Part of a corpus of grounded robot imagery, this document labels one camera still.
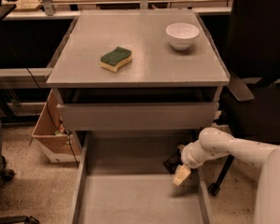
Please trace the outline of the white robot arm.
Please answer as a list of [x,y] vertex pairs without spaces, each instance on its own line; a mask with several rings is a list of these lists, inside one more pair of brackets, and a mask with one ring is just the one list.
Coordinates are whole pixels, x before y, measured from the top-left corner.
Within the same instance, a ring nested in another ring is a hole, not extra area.
[[260,168],[254,224],[280,224],[280,146],[233,137],[209,127],[199,139],[181,149],[182,164],[177,166],[173,184],[180,186],[192,169],[206,161],[232,155]]

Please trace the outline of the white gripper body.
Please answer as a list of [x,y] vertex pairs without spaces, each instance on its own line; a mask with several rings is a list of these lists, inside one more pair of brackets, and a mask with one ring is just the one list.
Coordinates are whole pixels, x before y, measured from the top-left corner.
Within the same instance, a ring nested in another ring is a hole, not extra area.
[[203,149],[199,141],[184,146],[181,152],[182,162],[190,169],[202,166],[208,158],[208,153]]

